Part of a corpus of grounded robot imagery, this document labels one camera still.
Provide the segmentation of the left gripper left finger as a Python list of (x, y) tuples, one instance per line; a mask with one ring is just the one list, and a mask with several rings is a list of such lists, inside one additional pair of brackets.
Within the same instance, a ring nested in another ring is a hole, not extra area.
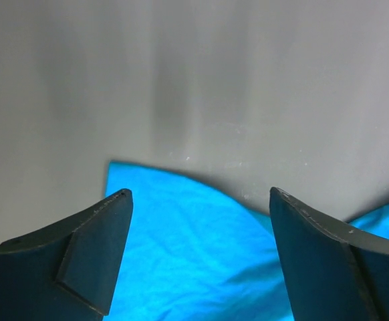
[(0, 244), (0, 320), (102, 320), (110, 313), (133, 211), (121, 189)]

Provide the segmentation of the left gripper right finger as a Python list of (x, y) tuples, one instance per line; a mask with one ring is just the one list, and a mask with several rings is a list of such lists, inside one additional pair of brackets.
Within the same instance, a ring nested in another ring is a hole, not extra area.
[(295, 320), (389, 320), (389, 239), (273, 187), (269, 212)]

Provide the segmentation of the blue t shirt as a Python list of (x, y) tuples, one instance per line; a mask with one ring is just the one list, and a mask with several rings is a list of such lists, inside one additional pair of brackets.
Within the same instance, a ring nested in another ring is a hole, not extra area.
[[(112, 162), (132, 221), (110, 320), (295, 320), (271, 218), (190, 178)], [(389, 239), (389, 205), (348, 223)]]

